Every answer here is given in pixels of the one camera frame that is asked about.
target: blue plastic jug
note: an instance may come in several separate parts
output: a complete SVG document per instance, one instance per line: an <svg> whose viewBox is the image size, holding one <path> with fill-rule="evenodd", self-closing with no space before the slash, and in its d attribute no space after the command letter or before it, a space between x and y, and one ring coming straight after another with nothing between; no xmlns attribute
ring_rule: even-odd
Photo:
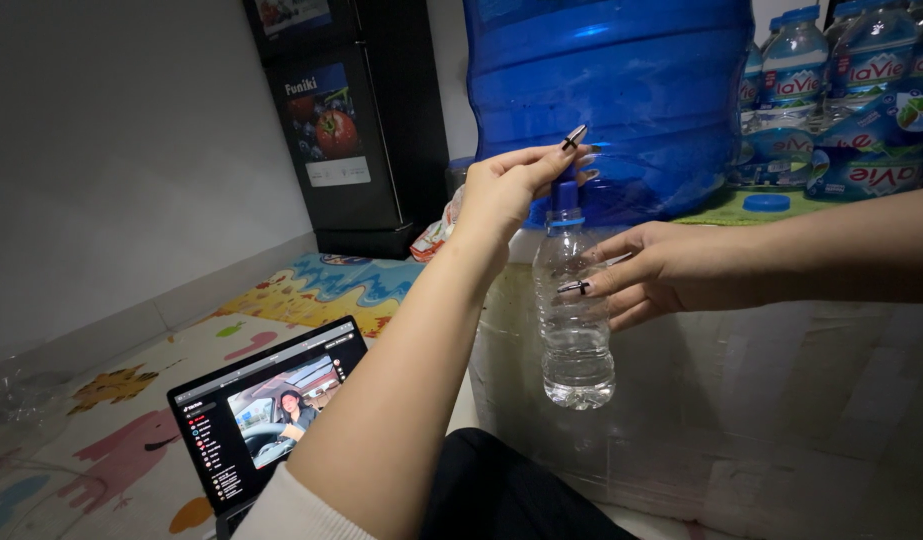
<svg viewBox="0 0 923 540"><path fill-rule="evenodd" d="M750 0L465 0L478 159L588 124L601 153L582 190L594 227L688 211L740 140ZM531 208L543 227L550 203Z"/></svg>

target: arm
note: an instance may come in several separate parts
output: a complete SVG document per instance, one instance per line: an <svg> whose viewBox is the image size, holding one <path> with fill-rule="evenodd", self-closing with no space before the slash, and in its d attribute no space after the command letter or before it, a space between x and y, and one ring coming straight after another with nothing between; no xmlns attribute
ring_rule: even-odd
<svg viewBox="0 0 923 540"><path fill-rule="evenodd" d="M417 534L484 295L532 198L587 151L568 148L472 165L451 239L287 461L302 485L377 538Z"/></svg>
<svg viewBox="0 0 923 540"><path fill-rule="evenodd" d="M628 253L588 288L610 296L614 331L791 300L923 303L923 190L755 227L647 223L594 257Z"/></svg>

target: laptop screen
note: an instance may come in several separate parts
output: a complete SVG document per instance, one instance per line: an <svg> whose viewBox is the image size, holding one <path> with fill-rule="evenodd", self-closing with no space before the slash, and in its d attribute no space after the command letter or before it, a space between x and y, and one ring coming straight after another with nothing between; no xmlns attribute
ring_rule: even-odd
<svg viewBox="0 0 923 540"><path fill-rule="evenodd" d="M366 352L345 317L168 393L215 513L261 493Z"/></svg>

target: blue ring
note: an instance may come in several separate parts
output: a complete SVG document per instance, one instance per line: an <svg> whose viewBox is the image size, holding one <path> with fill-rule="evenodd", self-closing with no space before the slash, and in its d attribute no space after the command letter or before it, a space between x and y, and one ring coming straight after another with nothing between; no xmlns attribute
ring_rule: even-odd
<svg viewBox="0 0 923 540"><path fill-rule="evenodd" d="M551 227L568 227L570 225L581 225L584 223L584 218L578 219L569 219L568 221L552 221Z"/></svg>

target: mini fridge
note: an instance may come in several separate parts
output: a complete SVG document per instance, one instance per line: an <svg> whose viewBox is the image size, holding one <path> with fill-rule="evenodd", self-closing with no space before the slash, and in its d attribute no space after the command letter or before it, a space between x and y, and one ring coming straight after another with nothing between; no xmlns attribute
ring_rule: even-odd
<svg viewBox="0 0 923 540"><path fill-rule="evenodd" d="M318 250L404 259L448 163L424 0L244 0Z"/></svg>

